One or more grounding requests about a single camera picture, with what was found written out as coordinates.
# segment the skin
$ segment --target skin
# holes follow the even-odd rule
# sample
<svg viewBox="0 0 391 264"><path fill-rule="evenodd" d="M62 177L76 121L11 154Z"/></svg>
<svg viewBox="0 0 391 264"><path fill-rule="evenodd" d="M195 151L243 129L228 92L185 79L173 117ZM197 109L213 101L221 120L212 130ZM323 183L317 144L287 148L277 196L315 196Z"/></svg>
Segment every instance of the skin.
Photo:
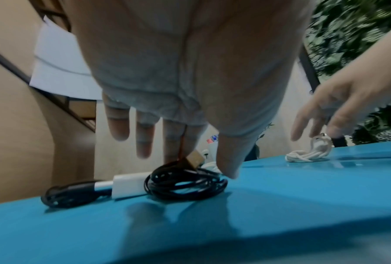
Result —
<svg viewBox="0 0 391 264"><path fill-rule="evenodd" d="M312 0L75 0L67 12L104 91L111 133L151 154L163 118L164 161L188 155L208 123L217 165L238 168L285 93Z"/></svg>
<svg viewBox="0 0 391 264"><path fill-rule="evenodd" d="M360 57L316 89L313 98L298 112L291 139L298 140L310 119L310 137L317 136L331 117L331 138L350 135L356 124L391 102L391 31Z"/></svg>

